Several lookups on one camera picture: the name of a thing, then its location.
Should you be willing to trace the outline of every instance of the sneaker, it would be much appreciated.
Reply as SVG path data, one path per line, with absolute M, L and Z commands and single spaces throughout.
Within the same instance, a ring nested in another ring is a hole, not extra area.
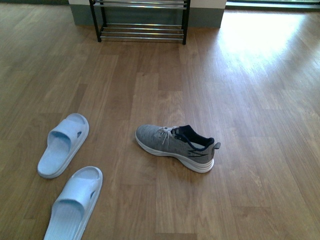
M 187 168 L 206 173 L 214 166 L 215 149 L 221 143 L 198 135 L 190 125 L 161 127 L 141 125 L 135 132 L 138 144 L 148 153 L 180 160 Z

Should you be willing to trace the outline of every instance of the shoe rack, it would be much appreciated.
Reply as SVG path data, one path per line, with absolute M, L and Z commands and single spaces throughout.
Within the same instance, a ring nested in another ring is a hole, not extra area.
M 186 44 L 191 0 L 89 0 L 98 42 L 104 40 L 147 40 L 151 42 L 174 42 Z M 95 9 L 101 9 L 102 26 L 99 28 Z M 116 23 L 107 22 L 106 8 L 156 10 L 161 18 L 162 11 L 182 11 L 181 24 Z

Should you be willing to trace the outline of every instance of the shoelace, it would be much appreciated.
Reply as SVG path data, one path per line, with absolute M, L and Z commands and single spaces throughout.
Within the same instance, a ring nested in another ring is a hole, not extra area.
M 165 140 L 168 139 L 168 145 L 169 145 L 169 138 L 173 138 L 171 131 L 173 129 L 178 128 L 178 126 L 173 126 L 173 127 L 166 127 L 166 126 L 162 126 L 158 129 L 158 132 L 160 132 L 161 134 L 165 134 L 162 145 L 165 143 Z

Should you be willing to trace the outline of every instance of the white midsole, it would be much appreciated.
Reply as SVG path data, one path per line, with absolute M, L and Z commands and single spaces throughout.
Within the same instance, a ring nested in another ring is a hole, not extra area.
M 192 171 L 195 171 L 197 173 L 206 173 L 209 172 L 212 167 L 214 166 L 215 160 L 212 159 L 211 161 L 207 163 L 198 163 L 196 161 L 192 161 L 191 159 L 182 156 L 180 154 L 172 153 L 172 152 L 165 152 L 165 151 L 159 151 L 152 149 L 146 145 L 144 145 L 138 138 L 137 135 L 135 135 L 135 139 L 137 143 L 148 153 L 155 155 L 155 156 L 166 156 L 166 157 L 173 157 L 178 159 L 183 165 L 185 165 L 187 168 L 191 169 Z

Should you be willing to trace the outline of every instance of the slide sandal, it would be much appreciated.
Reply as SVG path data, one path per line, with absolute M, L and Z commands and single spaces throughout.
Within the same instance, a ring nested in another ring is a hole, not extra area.
M 46 179 L 58 177 L 67 168 L 89 133 L 87 119 L 72 113 L 52 129 L 47 138 L 47 148 L 39 163 L 38 173 Z
M 44 240 L 80 240 L 102 182 L 103 174 L 94 166 L 86 166 L 73 174 L 52 206 Z

